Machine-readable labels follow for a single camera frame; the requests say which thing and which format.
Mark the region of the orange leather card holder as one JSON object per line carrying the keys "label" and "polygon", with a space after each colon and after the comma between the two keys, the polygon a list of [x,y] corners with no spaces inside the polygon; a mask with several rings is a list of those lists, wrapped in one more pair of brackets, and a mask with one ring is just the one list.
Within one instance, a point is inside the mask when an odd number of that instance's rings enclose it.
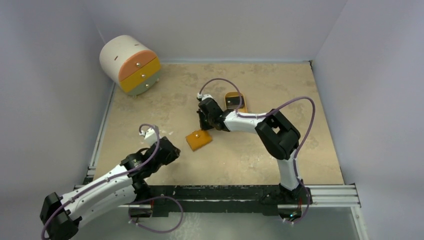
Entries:
{"label": "orange leather card holder", "polygon": [[196,130],[190,133],[185,137],[186,142],[188,143],[190,149],[195,152],[198,149],[209,144],[213,138],[206,130]]}

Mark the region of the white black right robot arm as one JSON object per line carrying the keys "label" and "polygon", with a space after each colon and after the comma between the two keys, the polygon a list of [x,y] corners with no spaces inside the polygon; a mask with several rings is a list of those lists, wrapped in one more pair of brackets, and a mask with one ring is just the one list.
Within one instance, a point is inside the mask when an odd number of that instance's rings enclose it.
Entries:
{"label": "white black right robot arm", "polygon": [[256,134],[277,160],[280,182],[276,190],[265,192],[259,199],[262,204],[311,204],[310,190],[305,187],[297,167],[301,134],[280,111],[272,109],[264,115],[238,113],[234,109],[222,110],[209,94],[199,95],[197,99],[202,130]]}

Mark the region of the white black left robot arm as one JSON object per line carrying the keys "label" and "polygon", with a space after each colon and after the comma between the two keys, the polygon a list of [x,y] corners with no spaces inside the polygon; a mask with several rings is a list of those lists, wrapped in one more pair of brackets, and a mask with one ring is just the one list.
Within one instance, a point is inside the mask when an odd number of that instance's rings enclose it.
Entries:
{"label": "white black left robot arm", "polygon": [[95,218],[125,204],[152,205],[162,195],[153,195],[146,179],[180,156],[168,138],[127,155],[102,177],[63,195],[45,197],[40,212],[41,239],[69,240]]}

